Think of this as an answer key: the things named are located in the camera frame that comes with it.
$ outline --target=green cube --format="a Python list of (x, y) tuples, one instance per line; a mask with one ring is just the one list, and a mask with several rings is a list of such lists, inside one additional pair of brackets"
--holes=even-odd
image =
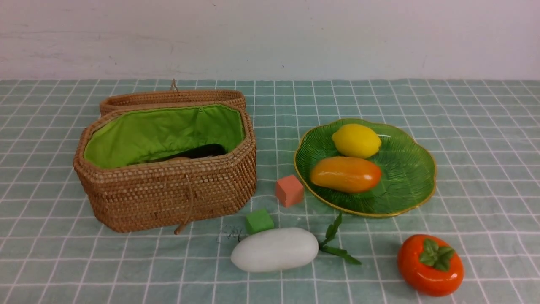
[(246, 216), (246, 229), (250, 235), (274, 229), (274, 221), (265, 209), (251, 212)]

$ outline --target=white gourd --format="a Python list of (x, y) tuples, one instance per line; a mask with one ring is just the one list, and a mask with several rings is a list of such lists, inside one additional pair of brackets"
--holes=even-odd
[(246, 272), (273, 272), (307, 265), (319, 252), (319, 242), (309, 231), (275, 228), (248, 236), (231, 254), (232, 263)]

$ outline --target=leaf sprig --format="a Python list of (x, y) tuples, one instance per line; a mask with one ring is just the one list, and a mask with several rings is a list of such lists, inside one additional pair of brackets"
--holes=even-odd
[(338, 232), (338, 228), (341, 225), (341, 222), (342, 222), (342, 213), (339, 212), (339, 215), (334, 220), (334, 222), (330, 224), (330, 226), (328, 226), (328, 229), (326, 229), (325, 240), (319, 243), (319, 250), (322, 252), (326, 252), (328, 254), (340, 256), (350, 264), (362, 265), (362, 262), (352, 257), (345, 249), (335, 248), (335, 247), (331, 247), (327, 245), (331, 240), (335, 238), (336, 233)]

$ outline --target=green fabric lining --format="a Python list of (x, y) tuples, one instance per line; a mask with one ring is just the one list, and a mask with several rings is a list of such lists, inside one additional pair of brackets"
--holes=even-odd
[(245, 137), (240, 113), (221, 104), (125, 113), (97, 130), (84, 157), (101, 168), (155, 160), (205, 144), (229, 153)]

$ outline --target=foam block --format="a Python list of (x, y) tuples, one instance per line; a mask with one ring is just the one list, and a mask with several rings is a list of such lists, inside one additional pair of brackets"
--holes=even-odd
[(285, 208), (303, 200), (303, 185), (294, 175), (279, 179), (275, 184), (275, 196)]
[(259, 209), (246, 216), (246, 230), (250, 235), (274, 229), (274, 221), (265, 209)]

